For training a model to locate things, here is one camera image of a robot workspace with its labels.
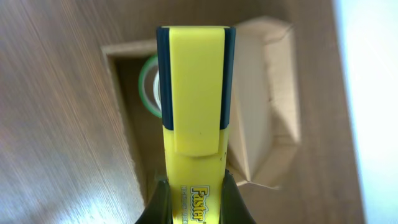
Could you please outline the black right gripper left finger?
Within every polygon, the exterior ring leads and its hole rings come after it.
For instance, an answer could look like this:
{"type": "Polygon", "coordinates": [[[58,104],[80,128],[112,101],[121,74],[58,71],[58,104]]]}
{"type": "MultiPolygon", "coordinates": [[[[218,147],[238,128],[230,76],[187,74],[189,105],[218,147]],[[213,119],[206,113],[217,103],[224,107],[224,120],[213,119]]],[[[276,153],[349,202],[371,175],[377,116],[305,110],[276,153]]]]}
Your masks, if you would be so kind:
{"type": "Polygon", "coordinates": [[[158,181],[150,202],[135,224],[172,224],[171,189],[167,179],[158,181]]]}

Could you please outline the green tape roll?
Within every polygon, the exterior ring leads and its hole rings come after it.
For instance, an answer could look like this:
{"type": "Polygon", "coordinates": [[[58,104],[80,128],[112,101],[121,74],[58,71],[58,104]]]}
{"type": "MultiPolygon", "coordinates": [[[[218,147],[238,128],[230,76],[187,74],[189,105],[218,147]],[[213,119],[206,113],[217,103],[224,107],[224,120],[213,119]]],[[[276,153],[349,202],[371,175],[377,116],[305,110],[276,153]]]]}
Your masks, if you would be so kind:
{"type": "Polygon", "coordinates": [[[161,118],[162,110],[158,109],[153,94],[153,82],[157,71],[159,71],[158,56],[153,55],[148,58],[140,71],[138,90],[145,108],[154,116],[161,118]]]}

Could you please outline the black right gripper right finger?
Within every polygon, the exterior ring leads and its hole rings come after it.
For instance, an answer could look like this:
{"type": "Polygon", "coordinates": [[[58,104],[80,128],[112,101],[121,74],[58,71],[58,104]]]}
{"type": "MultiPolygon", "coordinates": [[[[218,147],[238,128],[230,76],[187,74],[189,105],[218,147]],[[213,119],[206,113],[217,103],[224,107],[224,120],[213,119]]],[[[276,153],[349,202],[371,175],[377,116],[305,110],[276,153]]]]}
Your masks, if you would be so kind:
{"type": "Polygon", "coordinates": [[[221,187],[220,224],[256,224],[229,170],[221,187]]]}

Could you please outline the beige masking tape roll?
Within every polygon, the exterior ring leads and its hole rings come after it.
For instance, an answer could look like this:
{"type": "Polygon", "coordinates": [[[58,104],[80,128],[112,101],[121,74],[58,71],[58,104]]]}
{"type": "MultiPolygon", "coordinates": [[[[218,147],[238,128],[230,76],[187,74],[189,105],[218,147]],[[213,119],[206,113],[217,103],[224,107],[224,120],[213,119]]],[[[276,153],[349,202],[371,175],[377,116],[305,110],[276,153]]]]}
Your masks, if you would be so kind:
{"type": "Polygon", "coordinates": [[[154,94],[154,99],[156,102],[156,105],[158,109],[161,111],[162,106],[161,106],[161,95],[160,95],[160,75],[159,71],[155,74],[154,82],[153,82],[153,94],[154,94]]]}

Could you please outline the yellow highlighter marker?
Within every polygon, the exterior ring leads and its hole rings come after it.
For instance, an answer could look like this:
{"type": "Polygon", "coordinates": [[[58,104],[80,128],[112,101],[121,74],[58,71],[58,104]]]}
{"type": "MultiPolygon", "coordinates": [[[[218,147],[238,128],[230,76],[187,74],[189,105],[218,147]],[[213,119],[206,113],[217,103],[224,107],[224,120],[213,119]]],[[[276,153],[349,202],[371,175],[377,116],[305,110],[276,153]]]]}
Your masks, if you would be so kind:
{"type": "Polygon", "coordinates": [[[218,223],[236,31],[162,26],[156,39],[172,221],[218,223]]]}

